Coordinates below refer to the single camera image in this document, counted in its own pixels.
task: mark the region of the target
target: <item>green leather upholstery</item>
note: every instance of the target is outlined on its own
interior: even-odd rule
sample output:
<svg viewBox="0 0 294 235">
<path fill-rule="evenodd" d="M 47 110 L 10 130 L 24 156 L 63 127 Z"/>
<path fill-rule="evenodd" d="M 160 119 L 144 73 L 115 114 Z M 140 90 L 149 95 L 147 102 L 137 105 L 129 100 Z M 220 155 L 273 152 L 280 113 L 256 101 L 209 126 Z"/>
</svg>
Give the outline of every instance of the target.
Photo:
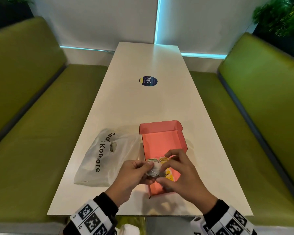
<svg viewBox="0 0 294 235">
<path fill-rule="evenodd" d="M 43 18 L 0 29 L 0 130 L 65 62 Z"/>
<path fill-rule="evenodd" d="M 0 142 L 0 222 L 44 222 L 107 67 L 69 65 Z"/>
<path fill-rule="evenodd" d="M 219 71 L 294 181 L 294 59 L 245 33 Z"/>
<path fill-rule="evenodd" d="M 191 72 L 255 225 L 294 227 L 294 198 L 252 134 L 216 74 Z"/>
</svg>

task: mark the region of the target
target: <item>bench backrest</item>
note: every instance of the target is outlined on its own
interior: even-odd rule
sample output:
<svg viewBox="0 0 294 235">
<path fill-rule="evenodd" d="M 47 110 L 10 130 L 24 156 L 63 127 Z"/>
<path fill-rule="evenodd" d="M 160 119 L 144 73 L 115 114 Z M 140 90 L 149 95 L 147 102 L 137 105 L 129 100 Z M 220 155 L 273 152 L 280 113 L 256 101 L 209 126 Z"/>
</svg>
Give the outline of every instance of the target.
<svg viewBox="0 0 294 235">
<path fill-rule="evenodd" d="M 42 17 L 0 29 L 0 130 L 65 63 Z"/>
<path fill-rule="evenodd" d="M 219 72 L 294 181 L 294 58 L 245 33 Z"/>
</svg>

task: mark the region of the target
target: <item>table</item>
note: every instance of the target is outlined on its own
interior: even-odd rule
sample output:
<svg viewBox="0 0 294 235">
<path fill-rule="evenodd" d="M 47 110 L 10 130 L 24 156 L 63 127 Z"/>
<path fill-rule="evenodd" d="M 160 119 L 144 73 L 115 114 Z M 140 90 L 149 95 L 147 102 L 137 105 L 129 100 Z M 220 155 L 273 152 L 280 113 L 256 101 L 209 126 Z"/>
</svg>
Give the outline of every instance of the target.
<svg viewBox="0 0 294 235">
<path fill-rule="evenodd" d="M 139 80 L 152 76 L 155 86 Z M 177 46 L 120 42 L 90 110 L 48 215 L 71 215 L 104 187 L 73 184 L 75 173 L 103 128 L 139 133 L 139 124 L 179 120 L 187 154 L 206 187 L 243 215 L 253 215 Z M 117 215 L 201 215 L 178 194 L 149 199 L 138 185 Z"/>
</svg>

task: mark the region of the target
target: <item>blue light strip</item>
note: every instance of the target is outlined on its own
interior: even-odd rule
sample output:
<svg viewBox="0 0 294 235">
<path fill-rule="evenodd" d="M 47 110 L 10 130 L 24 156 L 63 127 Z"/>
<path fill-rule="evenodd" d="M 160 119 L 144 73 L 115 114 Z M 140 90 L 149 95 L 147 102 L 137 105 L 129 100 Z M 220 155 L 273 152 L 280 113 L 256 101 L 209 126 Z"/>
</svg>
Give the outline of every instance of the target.
<svg viewBox="0 0 294 235">
<path fill-rule="evenodd" d="M 154 40 L 154 44 L 157 44 L 158 27 L 159 27 L 159 16 L 160 16 L 160 6 L 161 6 L 161 0 L 158 0 L 158 9 L 157 9 L 157 17 L 156 17 L 156 28 L 155 28 L 155 40 Z"/>
<path fill-rule="evenodd" d="M 225 59 L 226 55 L 210 55 L 210 54 L 195 54 L 195 53 L 181 53 L 183 57 L 195 57 L 204 59 Z"/>
<path fill-rule="evenodd" d="M 71 49 L 81 49 L 81 50 L 92 50 L 92 51 L 102 51 L 102 52 L 110 52 L 114 53 L 112 50 L 100 50 L 100 49 L 92 49 L 92 48 L 77 48 L 77 47 L 69 47 L 69 46 L 61 46 L 60 48 L 71 48 Z"/>
</svg>

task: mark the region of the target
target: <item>box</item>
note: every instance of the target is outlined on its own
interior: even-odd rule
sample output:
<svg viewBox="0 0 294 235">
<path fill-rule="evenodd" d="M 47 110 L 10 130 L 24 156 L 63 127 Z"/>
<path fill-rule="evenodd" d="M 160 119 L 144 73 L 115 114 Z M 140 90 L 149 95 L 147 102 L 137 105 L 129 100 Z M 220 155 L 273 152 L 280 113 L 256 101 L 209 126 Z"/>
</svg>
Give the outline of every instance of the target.
<svg viewBox="0 0 294 235">
<path fill-rule="evenodd" d="M 139 134 L 143 137 L 145 160 L 164 157 L 170 149 L 183 149 L 186 152 L 188 148 L 182 130 L 177 120 L 140 124 Z M 170 170 L 174 181 L 177 181 L 180 173 L 172 168 Z M 167 191 L 159 183 L 149 186 L 149 196 L 163 193 Z"/>
</svg>

